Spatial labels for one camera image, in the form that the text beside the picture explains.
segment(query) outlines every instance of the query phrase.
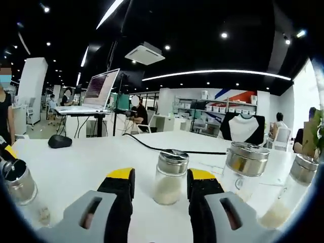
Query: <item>laptop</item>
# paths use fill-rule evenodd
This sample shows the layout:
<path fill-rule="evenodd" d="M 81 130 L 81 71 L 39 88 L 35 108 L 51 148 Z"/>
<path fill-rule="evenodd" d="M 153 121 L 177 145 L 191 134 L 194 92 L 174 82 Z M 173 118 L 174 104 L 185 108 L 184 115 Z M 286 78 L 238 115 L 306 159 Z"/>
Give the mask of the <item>laptop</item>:
<path fill-rule="evenodd" d="M 55 110 L 61 115 L 108 113 L 107 102 L 119 71 L 115 69 L 93 76 L 82 106 L 57 106 Z"/>

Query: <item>ceiling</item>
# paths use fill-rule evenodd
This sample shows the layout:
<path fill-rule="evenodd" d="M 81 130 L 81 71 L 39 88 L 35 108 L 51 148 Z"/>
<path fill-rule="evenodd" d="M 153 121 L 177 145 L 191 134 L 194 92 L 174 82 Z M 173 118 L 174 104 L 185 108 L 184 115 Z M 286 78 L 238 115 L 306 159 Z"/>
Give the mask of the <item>ceiling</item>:
<path fill-rule="evenodd" d="M 144 70 L 144 78 L 207 69 L 251 70 L 293 78 L 307 58 L 305 40 L 296 38 L 304 21 L 291 21 L 297 14 L 292 13 L 289 3 L 277 6 L 272 1 L 259 0 L 132 0 L 128 10 L 130 1 L 125 0 L 96 30 L 113 2 L 41 1 L 50 8 L 45 13 L 39 2 L 10 1 L 7 7 L 12 15 L 2 31 L 7 34 L 0 38 L 0 54 L 13 63 L 12 80 L 19 82 L 26 58 L 45 57 L 49 65 L 45 87 L 75 87 L 80 72 L 79 83 L 86 88 L 92 76 L 107 70 L 114 41 L 118 43 L 111 68 Z M 228 38 L 221 37 L 223 32 Z M 290 45 L 285 43 L 283 33 L 292 41 Z M 144 41 L 161 49 L 166 59 L 144 66 L 124 58 Z M 81 67 L 88 46 L 86 62 Z M 136 92 L 157 91 L 162 85 L 262 90 L 281 95 L 292 84 L 292 80 L 245 73 L 190 74 L 143 81 Z"/>

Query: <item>air conditioner unit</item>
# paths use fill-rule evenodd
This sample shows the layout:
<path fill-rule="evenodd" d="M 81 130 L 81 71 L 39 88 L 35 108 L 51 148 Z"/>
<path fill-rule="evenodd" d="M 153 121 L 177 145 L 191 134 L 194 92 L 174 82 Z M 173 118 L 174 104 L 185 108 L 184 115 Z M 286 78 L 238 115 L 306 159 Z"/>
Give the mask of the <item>air conditioner unit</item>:
<path fill-rule="evenodd" d="M 161 50 L 147 42 L 144 42 L 144 44 L 139 45 L 137 48 L 130 51 L 125 58 L 135 60 L 144 65 L 150 65 L 165 59 L 165 57 L 162 56 Z"/>

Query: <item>salt shaker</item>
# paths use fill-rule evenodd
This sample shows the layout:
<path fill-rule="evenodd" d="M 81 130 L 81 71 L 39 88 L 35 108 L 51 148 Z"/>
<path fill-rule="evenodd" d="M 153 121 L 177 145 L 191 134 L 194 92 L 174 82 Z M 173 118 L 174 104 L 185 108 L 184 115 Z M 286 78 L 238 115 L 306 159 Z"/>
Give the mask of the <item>salt shaker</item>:
<path fill-rule="evenodd" d="M 17 206 L 21 207 L 22 211 L 26 212 L 32 220 L 48 226 L 50 211 L 39 196 L 37 185 L 27 164 L 20 159 L 13 163 L 6 162 L 2 174 L 9 194 Z"/>
<path fill-rule="evenodd" d="M 278 228 L 285 223 L 307 192 L 317 167 L 318 162 L 313 158 L 297 154 L 284 186 L 259 223 L 267 228 Z"/>
<path fill-rule="evenodd" d="M 226 158 L 221 185 L 236 193 L 243 201 L 250 199 L 267 165 L 270 151 L 243 142 L 232 142 Z"/>
<path fill-rule="evenodd" d="M 175 149 L 164 149 L 156 165 L 153 199 L 161 205 L 171 205 L 180 199 L 186 181 L 189 155 Z"/>

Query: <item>computer mouse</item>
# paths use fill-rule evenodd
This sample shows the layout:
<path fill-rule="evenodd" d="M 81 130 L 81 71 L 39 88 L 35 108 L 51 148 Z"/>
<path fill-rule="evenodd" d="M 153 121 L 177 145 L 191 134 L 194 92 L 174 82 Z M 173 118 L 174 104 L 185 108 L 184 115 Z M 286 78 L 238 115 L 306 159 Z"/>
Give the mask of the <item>computer mouse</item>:
<path fill-rule="evenodd" d="M 51 148 L 65 148 L 72 144 L 72 139 L 61 135 L 53 135 L 50 137 L 48 144 Z"/>

